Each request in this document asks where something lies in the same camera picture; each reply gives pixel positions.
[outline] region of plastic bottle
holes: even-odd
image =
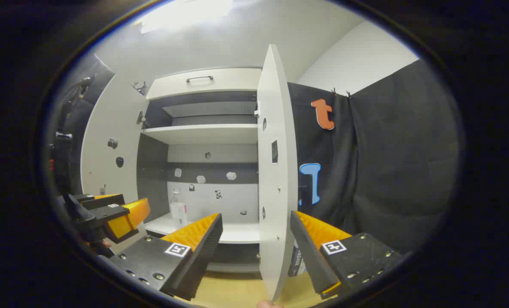
[[[180,195],[180,189],[173,189],[173,197],[169,204],[170,215],[173,217],[176,229],[180,229],[188,225],[188,220],[186,218],[186,204],[178,200],[178,195]]]

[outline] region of wooden floor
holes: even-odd
[[[202,308],[255,308],[263,299],[268,299],[268,293],[258,274],[207,272],[190,304]],[[287,277],[276,303],[284,308],[306,308],[322,301],[304,272]]]

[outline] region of finger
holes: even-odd
[[[261,300],[256,305],[256,308],[273,308],[274,303],[269,300]]]

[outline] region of white wall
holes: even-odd
[[[395,37],[364,21],[319,57],[297,83],[353,94],[417,59]]]

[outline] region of drawer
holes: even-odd
[[[155,100],[203,92],[256,91],[260,74],[260,68],[215,68],[173,74],[154,80],[146,98]]]

